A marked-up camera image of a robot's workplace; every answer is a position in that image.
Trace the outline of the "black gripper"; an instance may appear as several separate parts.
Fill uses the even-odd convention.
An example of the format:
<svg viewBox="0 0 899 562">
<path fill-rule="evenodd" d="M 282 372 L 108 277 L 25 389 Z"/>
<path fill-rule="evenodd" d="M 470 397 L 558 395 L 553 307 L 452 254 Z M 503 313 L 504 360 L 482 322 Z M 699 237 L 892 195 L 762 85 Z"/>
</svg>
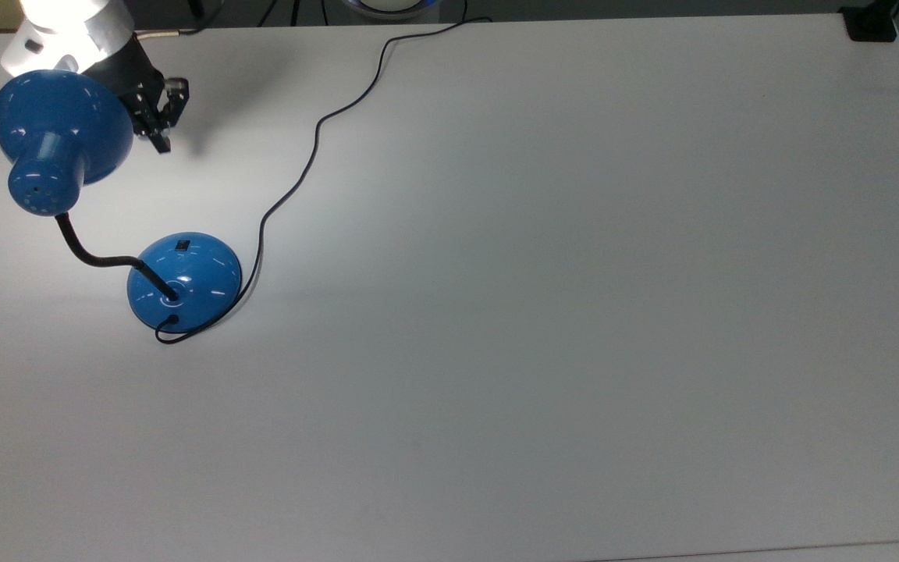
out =
<svg viewBox="0 0 899 562">
<path fill-rule="evenodd" d="M 190 98 L 188 79 L 163 76 L 153 67 L 135 34 L 113 55 L 96 62 L 84 75 L 110 91 L 134 118 L 134 131 L 159 154 L 172 150 L 167 130 L 178 124 Z M 165 105 L 159 108 L 162 93 Z"/>
</svg>

